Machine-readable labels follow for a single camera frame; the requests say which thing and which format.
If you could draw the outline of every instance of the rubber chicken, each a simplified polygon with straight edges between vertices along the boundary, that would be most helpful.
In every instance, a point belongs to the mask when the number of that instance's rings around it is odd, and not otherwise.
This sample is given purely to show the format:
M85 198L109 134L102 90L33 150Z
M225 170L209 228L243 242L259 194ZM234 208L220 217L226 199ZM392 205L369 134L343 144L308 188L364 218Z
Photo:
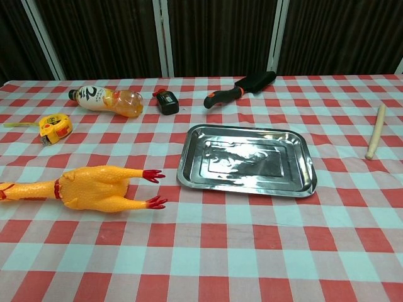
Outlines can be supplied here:
M74 210L120 212L139 209L163 209L167 200L156 196L147 201L124 198L129 179L142 177L158 183L165 175L160 170L136 170L100 165L66 172L55 181L33 184L0 184L0 202L22 198L56 198Z

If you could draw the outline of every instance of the yellow tape measure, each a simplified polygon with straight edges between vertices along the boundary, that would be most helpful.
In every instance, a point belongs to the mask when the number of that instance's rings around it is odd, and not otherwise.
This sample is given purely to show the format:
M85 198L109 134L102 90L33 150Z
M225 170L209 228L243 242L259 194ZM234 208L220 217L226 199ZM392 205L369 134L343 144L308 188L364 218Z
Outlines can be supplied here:
M39 123L5 123L4 126L9 128L39 126L40 141L45 146L57 143L61 138L68 136L73 130L70 118L63 113L46 116Z

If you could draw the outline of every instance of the knife handle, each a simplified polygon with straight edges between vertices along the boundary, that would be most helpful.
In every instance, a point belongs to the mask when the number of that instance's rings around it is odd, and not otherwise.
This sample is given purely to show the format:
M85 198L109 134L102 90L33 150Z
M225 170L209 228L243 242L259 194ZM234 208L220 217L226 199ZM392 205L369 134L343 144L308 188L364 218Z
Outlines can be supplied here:
M215 91L204 99L204 107L210 109L218 103L229 103L235 99L239 99L243 94L244 90L238 86L235 86L231 90Z

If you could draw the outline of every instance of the black curtain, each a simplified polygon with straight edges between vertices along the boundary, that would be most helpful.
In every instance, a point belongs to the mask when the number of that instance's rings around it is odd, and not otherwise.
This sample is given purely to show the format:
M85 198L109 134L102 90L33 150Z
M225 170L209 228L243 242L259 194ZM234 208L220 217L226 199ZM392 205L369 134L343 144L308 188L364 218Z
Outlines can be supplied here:
M169 0L175 76L244 76L267 68L276 0Z
M279 75L393 74L403 1L290 0Z
M151 0L36 0L67 79L159 77Z
M0 1L0 86L54 79L21 1Z

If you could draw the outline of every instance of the rolling pin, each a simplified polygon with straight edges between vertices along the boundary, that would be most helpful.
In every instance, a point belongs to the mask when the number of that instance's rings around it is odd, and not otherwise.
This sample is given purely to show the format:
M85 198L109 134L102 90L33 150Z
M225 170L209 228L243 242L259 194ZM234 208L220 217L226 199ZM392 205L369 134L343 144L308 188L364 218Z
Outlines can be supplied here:
M385 104L380 105L378 108L377 121L375 122L375 127L372 132L370 144L368 145L368 151L365 154L366 159L372 159L373 154L375 153L378 147L380 134L382 132L383 127L383 120L385 119L385 111L386 111Z

